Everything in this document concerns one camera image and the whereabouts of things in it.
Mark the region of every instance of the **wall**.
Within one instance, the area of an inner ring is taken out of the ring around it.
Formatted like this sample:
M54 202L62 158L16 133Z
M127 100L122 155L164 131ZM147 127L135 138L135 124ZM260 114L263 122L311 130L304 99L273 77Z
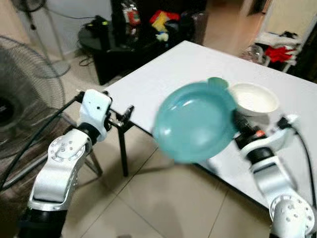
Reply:
M47 6L49 9L65 15L75 17L100 15L105 19L111 19L110 0L47 0ZM74 52L77 49L78 31L84 23L90 22L92 19L75 20L56 15L52 12L50 14L57 29L64 54ZM40 9L32 15L43 43L51 53L58 54L57 44L46 11ZM24 13L20 12L19 16L31 40L36 43L35 34L30 30Z
M23 43L30 43L10 0L0 0L0 35Z
M284 31L304 36L314 15L317 0L274 0L265 31L281 34Z

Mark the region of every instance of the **electric fan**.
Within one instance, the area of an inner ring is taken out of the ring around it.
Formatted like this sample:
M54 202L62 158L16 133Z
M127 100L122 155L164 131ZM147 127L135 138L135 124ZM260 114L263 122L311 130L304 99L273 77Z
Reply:
M12 4L14 5L15 8L17 8L19 11L22 11L26 14L27 16L27 19L29 20L30 22L30 27L31 27L31 30L36 34L36 37L38 39L38 42L40 43L40 46L42 48L42 51L43 51L43 54L44 56L47 58L47 60L49 62L50 61L50 58L49 58L49 55L47 53L47 49L46 47L44 46L42 40L41 40L41 37L37 31L37 28L35 26L35 23L34 23L34 20L33 20L33 17L32 17L32 12L35 12L39 9L41 9L42 7L44 8L44 10L46 11L46 15L51 23L51 27L52 27L52 30L53 30L53 34L55 36L55 40L56 40L56 44L58 46L58 50L59 50L59 53L61 55L61 59L62 60L59 60L59 61L56 61L54 63L52 63L52 66L54 67L55 71L57 72L58 76L62 76L64 75L65 73L68 72L68 70L70 69L70 65L66 62L66 59L64 57L64 54L61 50L61 46L60 46L60 42L59 42L59 39L57 37L57 32L56 32L56 29L55 29L55 26L54 26L54 23L53 23L53 19L52 19L52 16L50 15L49 11L47 11L46 9L46 0L11 0L12 1ZM46 64L42 66L44 68L43 70L43 73L44 73L44 77L47 77L47 78L50 78L50 77L55 77L55 74L50 74L51 73L51 70L50 69L47 69L46 68Z
M41 77L48 69L54 78ZM0 158L16 154L64 101L62 82L50 63L27 45L0 36Z

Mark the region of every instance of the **tiled floor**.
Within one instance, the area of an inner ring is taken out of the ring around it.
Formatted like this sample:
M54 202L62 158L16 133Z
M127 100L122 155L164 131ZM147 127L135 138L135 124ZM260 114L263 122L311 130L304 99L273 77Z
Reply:
M94 83L93 65L62 77L67 99ZM79 105L67 112L78 119ZM195 166L174 165L153 139L138 128L126 134L130 176L122 176L117 131L113 128L94 152L104 175L87 168L75 192L64 238L247 238L268 237L268 212Z
M204 46L231 55L239 55L251 45L261 28L264 15L240 16L239 0L210 0Z

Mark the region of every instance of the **white bowl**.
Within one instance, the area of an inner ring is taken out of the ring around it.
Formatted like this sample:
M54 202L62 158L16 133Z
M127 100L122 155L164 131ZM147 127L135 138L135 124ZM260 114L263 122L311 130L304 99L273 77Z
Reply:
M238 83L229 88L238 111L246 116L262 116L279 107L277 96L265 87L252 83Z

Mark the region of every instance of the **black side table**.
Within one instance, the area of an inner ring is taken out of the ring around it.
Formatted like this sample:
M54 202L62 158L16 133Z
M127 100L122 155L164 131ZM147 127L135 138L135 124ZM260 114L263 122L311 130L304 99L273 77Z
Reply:
M83 27L78 33L81 46L91 53L94 59L99 84L109 82L126 70L135 70L168 50L165 43L159 42L152 27L139 27L137 35L118 39L112 23L108 23L109 49L102 48L100 38Z

